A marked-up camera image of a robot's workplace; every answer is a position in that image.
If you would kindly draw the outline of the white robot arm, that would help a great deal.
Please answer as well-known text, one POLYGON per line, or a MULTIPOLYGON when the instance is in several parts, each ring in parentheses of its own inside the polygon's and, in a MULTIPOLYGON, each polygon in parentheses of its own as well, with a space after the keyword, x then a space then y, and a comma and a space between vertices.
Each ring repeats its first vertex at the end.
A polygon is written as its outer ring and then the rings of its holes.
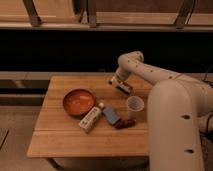
POLYGON ((129 93, 125 81, 132 74, 152 85, 147 100, 150 171, 205 171, 198 118, 213 111, 213 87, 146 64, 140 51, 118 58, 110 84, 129 93))

